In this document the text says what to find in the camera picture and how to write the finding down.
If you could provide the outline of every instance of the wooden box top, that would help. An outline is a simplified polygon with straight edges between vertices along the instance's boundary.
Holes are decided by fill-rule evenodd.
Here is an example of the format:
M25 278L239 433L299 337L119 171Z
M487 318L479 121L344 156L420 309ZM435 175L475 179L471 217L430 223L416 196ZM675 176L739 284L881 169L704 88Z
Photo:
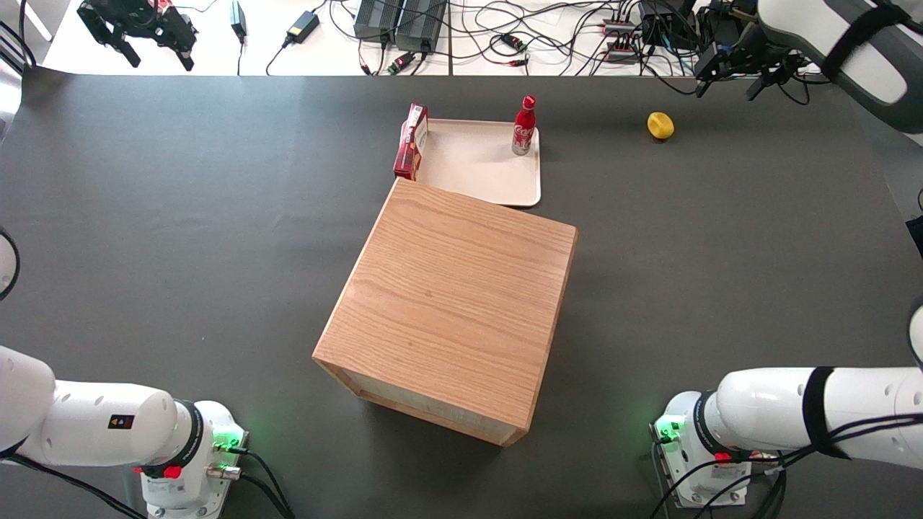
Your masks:
M576 241L399 178L313 357L528 429Z

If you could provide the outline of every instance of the dark gray table mat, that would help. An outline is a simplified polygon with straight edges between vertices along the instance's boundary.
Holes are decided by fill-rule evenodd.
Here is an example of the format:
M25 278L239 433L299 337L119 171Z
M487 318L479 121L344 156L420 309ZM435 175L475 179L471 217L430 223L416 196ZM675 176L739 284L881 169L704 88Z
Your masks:
M227 404L303 518L646 517L646 424L676 392L742 368L912 362L923 264L847 99L746 103L746 86L695 100L637 78L33 71L0 148L0 223L24 259L0 344L60 379ZM360 402L310 355L410 102L510 120L525 93L543 146L532 211L581 238L533 429L500 450ZM653 110L677 123L666 144L644 130ZM117 469L70 472L124 495ZM919 517L922 476L809 458L782 517ZM11 467L0 509L115 517ZM274 515L241 484L225 516Z

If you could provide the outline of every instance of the coca-cola bottle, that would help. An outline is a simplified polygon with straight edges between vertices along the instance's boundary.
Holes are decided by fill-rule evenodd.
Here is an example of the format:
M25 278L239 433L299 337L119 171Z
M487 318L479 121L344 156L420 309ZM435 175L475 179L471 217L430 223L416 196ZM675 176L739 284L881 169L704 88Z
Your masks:
M525 155L532 146L535 131L535 98L527 95L522 100L522 109L516 114L513 124L513 153Z

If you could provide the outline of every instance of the lemon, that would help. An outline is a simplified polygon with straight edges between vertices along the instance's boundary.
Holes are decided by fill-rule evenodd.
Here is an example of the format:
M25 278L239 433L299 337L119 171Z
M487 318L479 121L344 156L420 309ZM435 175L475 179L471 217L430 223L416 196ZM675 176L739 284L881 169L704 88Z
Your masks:
M655 139L667 140L675 129L673 119L663 112L654 112L647 116L647 130Z

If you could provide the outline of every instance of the green led light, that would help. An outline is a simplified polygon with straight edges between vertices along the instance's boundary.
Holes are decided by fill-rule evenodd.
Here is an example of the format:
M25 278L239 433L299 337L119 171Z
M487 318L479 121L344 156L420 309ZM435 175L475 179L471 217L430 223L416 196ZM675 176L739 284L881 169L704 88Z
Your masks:
M243 439L242 435L243 433L238 427L216 427L211 434L214 446L218 448L236 447L240 445Z
M660 438L663 441L676 441L682 435L683 428L686 425L686 418L683 416L661 416L657 420L656 428L660 432Z

